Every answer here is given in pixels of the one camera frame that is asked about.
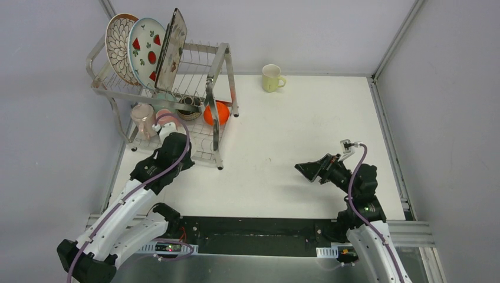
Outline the yellow mug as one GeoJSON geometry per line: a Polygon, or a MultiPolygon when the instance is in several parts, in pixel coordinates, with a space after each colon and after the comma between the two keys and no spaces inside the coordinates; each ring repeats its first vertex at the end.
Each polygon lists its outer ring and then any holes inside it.
{"type": "Polygon", "coordinates": [[[271,93],[283,88],[287,80],[281,76],[281,68],[275,64],[267,64],[262,68],[262,88],[271,93]]]}

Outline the orange plastic bowl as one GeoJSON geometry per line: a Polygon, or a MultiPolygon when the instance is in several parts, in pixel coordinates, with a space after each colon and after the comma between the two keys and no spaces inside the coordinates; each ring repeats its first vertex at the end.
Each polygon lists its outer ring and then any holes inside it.
{"type": "MultiPolygon", "coordinates": [[[[230,116],[230,111],[229,111],[228,106],[223,102],[216,101],[216,109],[217,109],[217,113],[218,113],[218,117],[219,117],[219,119],[218,119],[219,124],[221,126],[225,125],[229,119],[229,116],[230,116]]],[[[203,119],[208,125],[210,125],[210,126],[214,125],[210,106],[207,106],[205,108],[205,111],[203,112],[203,119]]]]}

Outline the brown patterned small bowl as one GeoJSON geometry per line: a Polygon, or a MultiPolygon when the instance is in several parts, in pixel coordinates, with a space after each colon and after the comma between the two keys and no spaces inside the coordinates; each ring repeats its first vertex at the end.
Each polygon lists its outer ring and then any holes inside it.
{"type": "MultiPolygon", "coordinates": [[[[191,106],[201,106],[201,101],[199,98],[197,97],[194,97],[194,98],[191,98],[191,97],[185,97],[185,98],[181,98],[179,100],[180,103],[183,103],[183,104],[188,104],[188,105],[191,105],[191,106]]],[[[177,110],[177,114],[179,115],[180,118],[186,120],[186,121],[192,121],[192,120],[196,120],[197,118],[199,118],[201,116],[201,112],[200,111],[191,111],[191,110],[177,110]]]]}

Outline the pink cup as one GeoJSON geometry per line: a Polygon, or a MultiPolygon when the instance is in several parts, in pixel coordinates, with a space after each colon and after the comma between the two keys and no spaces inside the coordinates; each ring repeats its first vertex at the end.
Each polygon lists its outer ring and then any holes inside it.
{"type": "Polygon", "coordinates": [[[166,108],[164,109],[160,109],[157,113],[156,113],[156,120],[157,120],[157,123],[163,127],[165,126],[166,124],[169,124],[169,123],[174,123],[176,125],[176,128],[179,129],[181,127],[181,123],[174,117],[174,116],[163,116],[162,118],[160,118],[161,115],[164,115],[164,114],[171,114],[172,112],[166,108]]]}

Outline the mint green bowl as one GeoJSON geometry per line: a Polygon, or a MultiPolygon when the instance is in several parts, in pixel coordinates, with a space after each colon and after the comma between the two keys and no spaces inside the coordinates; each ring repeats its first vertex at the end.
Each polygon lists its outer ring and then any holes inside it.
{"type": "MultiPolygon", "coordinates": [[[[158,93],[156,95],[156,98],[159,99],[159,100],[176,102],[175,97],[173,95],[171,95],[170,93],[158,93]]],[[[171,106],[162,106],[160,104],[154,104],[153,105],[153,109],[154,109],[155,112],[158,112],[158,111],[163,110],[163,109],[169,110],[170,112],[175,112],[176,111],[176,109],[174,107],[171,107],[171,106]]]]}

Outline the pink iridescent mug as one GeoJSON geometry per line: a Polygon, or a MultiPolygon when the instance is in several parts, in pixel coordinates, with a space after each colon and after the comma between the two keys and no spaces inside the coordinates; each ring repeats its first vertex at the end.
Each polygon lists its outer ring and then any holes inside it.
{"type": "Polygon", "coordinates": [[[152,137],[157,135],[153,129],[155,112],[150,104],[140,103],[134,106],[130,112],[130,117],[144,139],[151,140],[152,137]]]}

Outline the square flower pattern plate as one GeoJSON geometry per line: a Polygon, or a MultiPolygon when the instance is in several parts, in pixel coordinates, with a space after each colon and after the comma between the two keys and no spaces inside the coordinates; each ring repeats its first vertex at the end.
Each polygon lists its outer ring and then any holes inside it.
{"type": "Polygon", "coordinates": [[[184,17],[180,9],[175,8],[160,50],[160,60],[156,68],[155,89],[165,92],[172,90],[187,33],[188,28],[184,17]]]}

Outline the watermelon pattern round plate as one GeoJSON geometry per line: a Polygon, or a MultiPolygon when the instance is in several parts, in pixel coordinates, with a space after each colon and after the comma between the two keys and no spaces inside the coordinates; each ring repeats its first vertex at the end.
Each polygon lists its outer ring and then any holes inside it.
{"type": "Polygon", "coordinates": [[[127,47],[132,73],[149,90],[154,90],[165,33],[162,24],[153,18],[139,19],[129,32],[127,47]]]}

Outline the floral petal brown-rim plate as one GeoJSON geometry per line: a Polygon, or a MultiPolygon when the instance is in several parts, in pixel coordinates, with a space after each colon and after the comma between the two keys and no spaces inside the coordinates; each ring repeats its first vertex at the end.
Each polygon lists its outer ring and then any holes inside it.
{"type": "Polygon", "coordinates": [[[127,45],[131,28],[137,20],[137,17],[127,13],[115,15],[108,23],[105,34],[106,54],[111,67],[118,77],[131,85],[140,84],[130,66],[127,45]]]}

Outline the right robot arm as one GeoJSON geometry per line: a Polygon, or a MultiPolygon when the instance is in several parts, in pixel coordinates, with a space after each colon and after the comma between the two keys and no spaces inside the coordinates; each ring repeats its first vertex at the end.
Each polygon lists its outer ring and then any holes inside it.
{"type": "Polygon", "coordinates": [[[346,193],[346,209],[335,222],[322,229],[322,237],[330,242],[350,243],[370,282],[410,282],[399,258],[387,218],[376,196],[377,167],[361,159],[353,170],[346,168],[340,155],[327,154],[314,162],[295,164],[309,182],[332,183],[346,193]]]}

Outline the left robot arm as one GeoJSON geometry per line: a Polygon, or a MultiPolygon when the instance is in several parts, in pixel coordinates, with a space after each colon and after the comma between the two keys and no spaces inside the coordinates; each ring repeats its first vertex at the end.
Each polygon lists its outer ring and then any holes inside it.
{"type": "Polygon", "coordinates": [[[191,159],[189,134],[171,132],[160,148],[138,162],[120,196],[76,240],[64,239],[57,254],[67,282],[111,282],[117,270],[148,242],[174,238],[180,230],[180,213],[157,203],[140,223],[128,228],[138,211],[148,205],[184,170],[191,159]]]}

